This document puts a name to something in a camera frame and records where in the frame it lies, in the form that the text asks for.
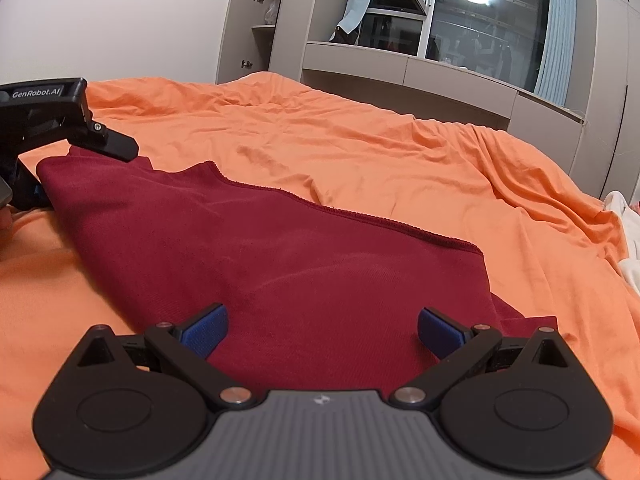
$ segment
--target window pane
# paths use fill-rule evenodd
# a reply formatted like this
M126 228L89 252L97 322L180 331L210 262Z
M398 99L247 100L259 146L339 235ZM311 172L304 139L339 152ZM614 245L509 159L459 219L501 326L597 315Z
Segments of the window pane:
M427 57L533 91L549 0L436 0Z
M367 13L358 44L416 56L421 30L421 20Z

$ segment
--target blue gripper pad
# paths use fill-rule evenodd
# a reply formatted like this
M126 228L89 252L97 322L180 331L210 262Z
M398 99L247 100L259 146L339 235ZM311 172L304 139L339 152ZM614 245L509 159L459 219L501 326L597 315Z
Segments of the blue gripper pad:
M418 338L438 359L444 359L471 339L472 332L439 312L418 314Z
M202 359L206 359L225 338L228 329L229 318L226 307L219 305L193 324L183 328L180 343Z

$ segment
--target plastic bag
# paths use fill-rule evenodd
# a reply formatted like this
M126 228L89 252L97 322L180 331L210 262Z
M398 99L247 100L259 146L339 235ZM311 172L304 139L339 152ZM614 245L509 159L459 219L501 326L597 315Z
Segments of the plastic bag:
M275 25L278 19L278 11L280 10L280 0L273 0L269 4L269 8L264 15L264 23L267 25Z

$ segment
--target red garment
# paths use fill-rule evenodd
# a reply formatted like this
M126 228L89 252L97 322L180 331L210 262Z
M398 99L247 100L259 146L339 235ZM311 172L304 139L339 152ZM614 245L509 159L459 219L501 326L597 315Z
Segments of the red garment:
M72 148L38 175L89 274L136 328L182 322L215 301L229 333L210 357L256 391L379 388L434 363L417 338L432 306L469 326L528 336L492 296L474 245L288 192Z

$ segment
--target bed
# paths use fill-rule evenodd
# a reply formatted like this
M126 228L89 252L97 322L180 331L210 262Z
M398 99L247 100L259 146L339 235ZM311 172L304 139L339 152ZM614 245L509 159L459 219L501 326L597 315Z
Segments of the bed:
M622 277L620 217L505 132L416 120L273 73L220 85L160 78L92 83L96 120L136 138L158 170L212 160L229 179L388 218L478 246L491 291L558 327L609 403L600 463L640 478L640 297ZM22 156L33 171L57 143ZM47 465L31 414L69 351L98 323L132 327L84 270L55 212L14 214L0 234L0 479Z

